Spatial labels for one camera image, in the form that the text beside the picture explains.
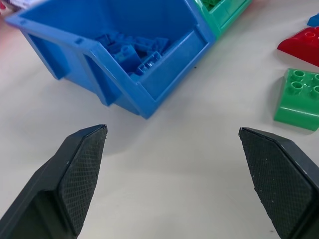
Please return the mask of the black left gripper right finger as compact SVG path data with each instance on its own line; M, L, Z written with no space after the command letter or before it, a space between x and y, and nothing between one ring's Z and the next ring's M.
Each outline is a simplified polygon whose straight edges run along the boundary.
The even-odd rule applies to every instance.
M319 239L319 167L291 140L241 127L254 189L280 239Z

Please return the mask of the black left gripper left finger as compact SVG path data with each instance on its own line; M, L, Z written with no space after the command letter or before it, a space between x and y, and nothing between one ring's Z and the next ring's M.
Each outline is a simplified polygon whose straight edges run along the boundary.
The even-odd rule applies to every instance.
M78 239L96 189L107 132L99 124L67 136L0 219L0 239Z

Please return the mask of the green sloped building brick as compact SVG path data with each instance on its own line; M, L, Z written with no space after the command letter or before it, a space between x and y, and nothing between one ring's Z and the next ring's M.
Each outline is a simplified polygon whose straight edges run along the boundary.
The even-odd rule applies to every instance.
M286 71L274 120L311 131L319 129L319 73Z

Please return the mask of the red sloped building brick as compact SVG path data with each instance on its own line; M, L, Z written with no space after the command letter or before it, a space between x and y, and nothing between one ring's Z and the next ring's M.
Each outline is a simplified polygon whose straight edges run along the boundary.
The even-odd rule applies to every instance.
M319 26L301 30L282 41L277 49L319 67Z

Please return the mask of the blue plastic storage bin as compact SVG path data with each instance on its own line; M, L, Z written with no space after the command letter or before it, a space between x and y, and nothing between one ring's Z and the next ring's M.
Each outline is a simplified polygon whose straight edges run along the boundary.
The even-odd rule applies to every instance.
M216 41L194 0L45 0L6 22L55 79L146 119Z

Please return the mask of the blue studded building brick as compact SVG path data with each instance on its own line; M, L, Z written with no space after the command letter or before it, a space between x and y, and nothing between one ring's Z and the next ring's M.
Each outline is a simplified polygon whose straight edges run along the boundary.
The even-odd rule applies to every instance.
M134 72L142 63L139 55L132 45L123 45L119 52L113 55L116 62L125 72Z

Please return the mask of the blue hollow building brick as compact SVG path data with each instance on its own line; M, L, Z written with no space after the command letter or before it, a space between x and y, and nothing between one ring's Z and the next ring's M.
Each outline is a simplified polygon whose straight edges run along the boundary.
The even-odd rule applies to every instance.
M145 59L135 70L137 75L143 75L150 68L152 68L161 59L161 54L157 51L153 52L147 59Z

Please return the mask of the green plastic storage bin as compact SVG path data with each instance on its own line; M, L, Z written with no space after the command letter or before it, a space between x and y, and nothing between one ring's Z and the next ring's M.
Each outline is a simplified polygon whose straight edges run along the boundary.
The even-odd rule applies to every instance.
M216 38L220 38L253 0L194 0Z

